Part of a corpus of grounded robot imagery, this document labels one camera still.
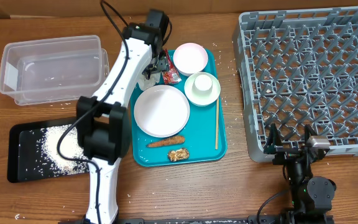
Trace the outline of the red snack wrapper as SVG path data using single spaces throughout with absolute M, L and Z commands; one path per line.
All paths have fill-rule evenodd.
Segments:
M 181 82 L 178 70 L 175 68 L 167 49 L 163 50 L 167 59 L 167 70 L 163 72 L 163 81 L 165 85 L 173 85 Z

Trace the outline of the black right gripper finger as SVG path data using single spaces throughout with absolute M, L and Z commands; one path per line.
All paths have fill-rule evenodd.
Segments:
M 305 146 L 307 147 L 312 147 L 314 144 L 314 136 L 316 135 L 316 132 L 314 131 L 314 129 L 309 125 L 305 125 L 305 134 L 304 134 L 304 139 L 305 139 Z
M 282 150 L 282 142 L 276 125 L 270 125 L 269 136 L 264 146 L 264 154 L 276 154 Z

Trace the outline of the large white plate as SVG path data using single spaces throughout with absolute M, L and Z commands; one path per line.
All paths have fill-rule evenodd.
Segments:
M 133 113 L 136 125 L 144 133 L 167 138 L 186 126 L 190 118 L 190 104 L 177 88 L 156 85 L 139 95 Z

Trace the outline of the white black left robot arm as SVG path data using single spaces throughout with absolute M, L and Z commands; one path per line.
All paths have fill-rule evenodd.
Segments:
M 137 81 L 155 65 L 172 32 L 172 23 L 131 23 L 121 31 L 120 53 L 100 88 L 76 106 L 78 144 L 90 174 L 85 223 L 117 220 L 117 173 L 132 139 L 127 107 Z

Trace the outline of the brown fried food stick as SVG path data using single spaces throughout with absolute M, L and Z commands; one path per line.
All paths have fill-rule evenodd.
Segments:
M 147 147 L 155 148 L 155 147 L 172 146 L 177 144 L 183 144 L 184 142 L 185 142 L 184 136 L 176 135 L 156 142 L 151 142 L 150 144 L 147 145 Z

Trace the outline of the white napkin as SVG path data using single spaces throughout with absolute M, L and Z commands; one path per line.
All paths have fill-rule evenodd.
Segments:
M 158 84 L 160 82 L 160 77 L 161 77 L 161 73 L 152 73 L 150 75 L 149 79 L 146 79 L 146 77 L 144 75 L 141 75 L 141 77 L 138 79 L 138 86 L 139 88 L 144 91 L 150 87 L 155 86 L 156 84 Z

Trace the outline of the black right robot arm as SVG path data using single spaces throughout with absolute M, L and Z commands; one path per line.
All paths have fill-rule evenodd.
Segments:
M 314 176 L 311 164 L 324 159 L 329 152 L 330 142 L 327 137 L 319 136 L 310 125 L 304 127 L 305 145 L 285 148 L 275 124 L 270 126 L 265 154 L 272 154 L 272 164 L 283 167 L 283 176 L 289 183 L 289 189 L 268 198 L 258 209 L 257 223 L 333 223 L 333 217 L 327 216 L 332 209 L 332 200 L 336 184 L 331 179 Z M 262 209 L 273 199 L 291 195 L 291 208 L 285 208 L 274 216 L 262 216 Z

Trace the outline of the brown nut cluster snack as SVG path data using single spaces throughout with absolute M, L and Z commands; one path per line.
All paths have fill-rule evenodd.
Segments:
M 188 159 L 190 156 L 189 151 L 186 148 L 177 149 L 175 151 L 168 152 L 168 158 L 171 162 L 182 161 Z

